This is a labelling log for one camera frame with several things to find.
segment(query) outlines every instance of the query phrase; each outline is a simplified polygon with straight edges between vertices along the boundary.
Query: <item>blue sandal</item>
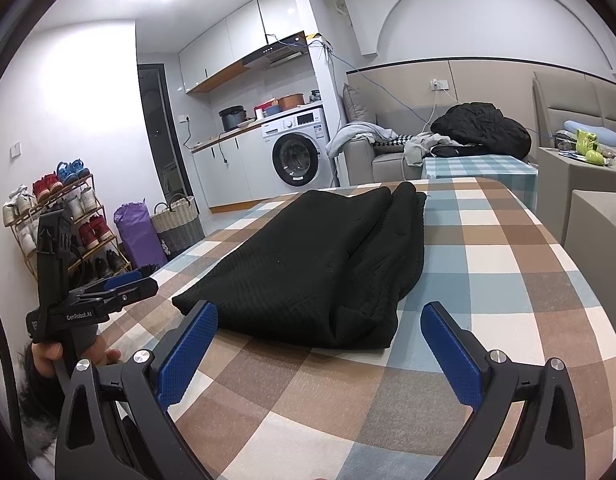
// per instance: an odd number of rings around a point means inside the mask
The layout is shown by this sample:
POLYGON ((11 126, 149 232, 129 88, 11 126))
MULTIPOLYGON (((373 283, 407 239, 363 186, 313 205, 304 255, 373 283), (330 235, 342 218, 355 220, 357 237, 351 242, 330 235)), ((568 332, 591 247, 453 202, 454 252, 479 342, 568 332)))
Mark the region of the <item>blue sandal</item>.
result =
POLYGON ((70 184, 74 184, 79 180, 77 174, 72 171, 70 164, 67 162, 59 163, 59 166, 57 166, 57 176, 64 186, 70 186, 70 184))
POLYGON ((85 178, 90 174, 90 170, 83 167, 83 162, 80 158, 70 165, 70 170, 76 174, 78 178, 85 178))

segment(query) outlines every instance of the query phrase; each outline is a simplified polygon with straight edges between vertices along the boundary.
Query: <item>black pot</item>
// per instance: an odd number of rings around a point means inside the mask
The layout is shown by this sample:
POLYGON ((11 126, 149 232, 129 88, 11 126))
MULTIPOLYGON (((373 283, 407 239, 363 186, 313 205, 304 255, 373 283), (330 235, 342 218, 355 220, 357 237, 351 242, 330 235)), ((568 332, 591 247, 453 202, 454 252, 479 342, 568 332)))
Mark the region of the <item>black pot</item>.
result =
POLYGON ((243 109, 243 106, 232 106, 219 112, 219 116, 222 118, 224 132, 230 132, 246 120, 246 110, 243 109))

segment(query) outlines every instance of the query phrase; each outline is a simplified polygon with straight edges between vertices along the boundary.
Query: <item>human hand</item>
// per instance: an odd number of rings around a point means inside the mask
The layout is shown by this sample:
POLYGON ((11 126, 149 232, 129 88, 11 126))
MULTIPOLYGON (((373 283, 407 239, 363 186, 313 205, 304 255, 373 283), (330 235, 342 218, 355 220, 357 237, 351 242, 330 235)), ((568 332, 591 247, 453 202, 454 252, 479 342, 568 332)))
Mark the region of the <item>human hand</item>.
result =
MULTIPOLYGON (((55 377, 53 362, 59 361, 64 355, 61 343, 32 343, 31 350, 37 372, 48 379, 55 377)), ((121 352, 115 349, 106 350, 105 339, 98 335, 95 343, 82 354, 82 358, 89 359, 96 366, 104 366, 119 361, 121 352)))

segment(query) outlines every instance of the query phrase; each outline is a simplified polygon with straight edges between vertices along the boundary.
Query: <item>kitchen cabinet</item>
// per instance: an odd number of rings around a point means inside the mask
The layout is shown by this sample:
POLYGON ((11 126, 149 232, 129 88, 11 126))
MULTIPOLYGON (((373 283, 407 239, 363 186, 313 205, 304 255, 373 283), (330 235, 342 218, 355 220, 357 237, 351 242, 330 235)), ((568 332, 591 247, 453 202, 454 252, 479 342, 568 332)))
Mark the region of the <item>kitchen cabinet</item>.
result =
POLYGON ((258 0, 268 43, 283 40, 304 30, 295 0, 258 0))
POLYGON ((226 23, 233 61, 246 57, 268 44, 256 0, 228 16, 226 23))
POLYGON ((209 207, 253 200, 236 138, 195 153, 195 164, 209 207))
POLYGON ((202 41, 201 58, 208 77, 234 62, 226 20, 209 28, 199 39, 202 41))
POLYGON ((197 38, 179 53, 181 75, 184 78, 186 92, 190 92, 207 79, 206 68, 202 61, 202 47, 201 38, 197 38))
POLYGON ((186 92, 234 62, 228 25, 221 20, 179 53, 186 92))
POLYGON ((242 154, 243 171, 253 200, 264 200, 288 192, 272 165, 272 145, 256 128, 237 137, 242 154))

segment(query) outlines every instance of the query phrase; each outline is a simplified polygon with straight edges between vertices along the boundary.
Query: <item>houndstooth pillow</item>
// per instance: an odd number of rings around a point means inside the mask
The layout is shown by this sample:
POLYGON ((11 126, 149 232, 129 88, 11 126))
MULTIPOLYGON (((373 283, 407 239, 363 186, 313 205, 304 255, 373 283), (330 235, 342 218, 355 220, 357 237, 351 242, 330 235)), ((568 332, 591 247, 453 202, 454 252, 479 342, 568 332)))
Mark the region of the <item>houndstooth pillow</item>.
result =
POLYGON ((380 155, 383 153, 401 153, 403 151, 403 145, 411 139, 412 136, 410 135, 400 135, 395 140, 376 142, 374 144, 374 150, 380 155))

